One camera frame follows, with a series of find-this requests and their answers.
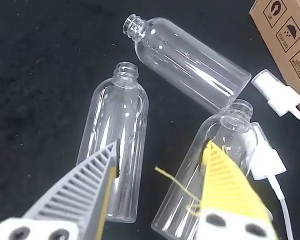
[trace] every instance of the bottle thread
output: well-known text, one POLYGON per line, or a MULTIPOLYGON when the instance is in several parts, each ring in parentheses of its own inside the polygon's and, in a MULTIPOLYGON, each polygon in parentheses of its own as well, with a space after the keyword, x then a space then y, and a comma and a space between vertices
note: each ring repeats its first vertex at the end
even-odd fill
POLYGON ((113 76, 128 77, 136 81, 139 77, 138 68, 136 65, 134 65, 131 62, 122 61, 115 66, 115 70, 113 71, 113 76))
POLYGON ((131 14, 125 20, 122 31, 134 42, 139 41, 142 38, 145 30, 146 21, 142 20, 139 16, 131 14))

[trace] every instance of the hole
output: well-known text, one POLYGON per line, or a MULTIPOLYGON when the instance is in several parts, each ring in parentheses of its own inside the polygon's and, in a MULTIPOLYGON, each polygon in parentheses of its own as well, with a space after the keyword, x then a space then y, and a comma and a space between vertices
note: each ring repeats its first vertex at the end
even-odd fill
POLYGON ((205 221, 209 224, 212 224, 212 225, 215 225, 218 227, 226 226, 226 221, 222 217, 220 217, 216 214, 209 214, 208 216, 206 216, 205 221))
POLYGON ((49 237, 49 240, 67 240, 67 239, 69 239, 69 232, 65 229, 58 229, 54 231, 49 237))
POLYGON ((248 233, 258 236, 258 237, 265 238, 267 236, 266 231, 263 230, 260 226, 255 225, 254 223, 247 224, 245 226, 245 230, 248 233))
POLYGON ((30 234, 30 228, 26 226, 22 226, 14 230, 10 237, 9 240, 25 240, 30 234))

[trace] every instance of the white plastic part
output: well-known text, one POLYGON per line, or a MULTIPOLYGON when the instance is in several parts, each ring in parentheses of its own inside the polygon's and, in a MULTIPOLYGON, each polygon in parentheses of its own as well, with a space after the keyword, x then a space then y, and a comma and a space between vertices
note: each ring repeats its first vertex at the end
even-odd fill
POLYGON ((213 209, 201 212, 195 235, 195 240, 276 239, 277 236, 271 224, 245 215, 213 209))
POLYGON ((267 69, 258 73, 251 82, 279 117, 291 112, 300 120, 300 111, 296 108, 300 104, 300 95, 293 88, 284 85, 267 69))
POLYGON ((0 222, 0 240, 77 240, 78 234, 77 225, 69 221, 11 217, 0 222))
POLYGON ((257 136, 257 147, 251 161, 253 179, 258 181, 287 171, 280 156, 272 149, 258 122, 251 123, 257 136))
POLYGON ((253 178, 254 180, 262 180, 265 178, 268 179, 273 191, 275 192, 275 195, 280 200, 288 240, 293 240, 294 236, 292 233, 291 221, 285 195, 282 192, 279 182, 276 178, 276 175, 286 172, 287 169, 285 168, 277 151, 272 149, 259 123, 253 122, 251 125, 253 126, 258 139, 258 145, 254 156, 252 157, 253 162, 251 166, 251 172, 253 178))

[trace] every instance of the black fabric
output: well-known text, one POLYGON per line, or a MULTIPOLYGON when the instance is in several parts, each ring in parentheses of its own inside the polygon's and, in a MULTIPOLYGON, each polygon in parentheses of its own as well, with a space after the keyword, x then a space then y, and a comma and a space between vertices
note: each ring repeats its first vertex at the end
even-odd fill
MULTIPOLYGON (((149 97, 137 221, 106 223, 104 240, 163 239, 151 222, 201 123, 201 106, 144 66, 122 25, 131 13, 165 17, 254 76, 282 79, 255 27, 253 0, 0 0, 0 221, 23 213, 76 163, 94 89, 116 64, 139 68, 149 97)), ((288 171, 278 177, 300 240, 300 122, 279 118, 249 84, 240 98, 254 107, 288 171)), ((280 203, 267 181, 252 185, 287 239, 280 203)))

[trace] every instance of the bottle opening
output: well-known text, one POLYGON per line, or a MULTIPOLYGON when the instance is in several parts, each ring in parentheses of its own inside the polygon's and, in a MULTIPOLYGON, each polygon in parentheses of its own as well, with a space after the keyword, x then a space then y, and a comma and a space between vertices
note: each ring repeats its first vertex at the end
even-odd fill
POLYGON ((131 14, 125 20, 122 27, 122 31, 133 41, 138 41, 143 36, 145 24, 145 20, 142 20, 139 16, 135 14, 131 14))
POLYGON ((241 115, 241 117, 245 118, 246 120, 250 120, 254 113, 254 108, 249 102, 242 99, 236 99, 230 105, 229 111, 241 115))
POLYGON ((129 25, 133 22, 134 19, 137 18, 137 15, 135 14, 131 14, 130 16, 127 17, 127 19, 125 20, 124 24, 123 24, 123 28, 122 28, 122 32, 124 34, 127 34, 128 29, 129 29, 129 25))
POLYGON ((114 76, 126 76, 137 79, 139 77, 138 68, 131 62, 122 61, 115 66, 114 76))

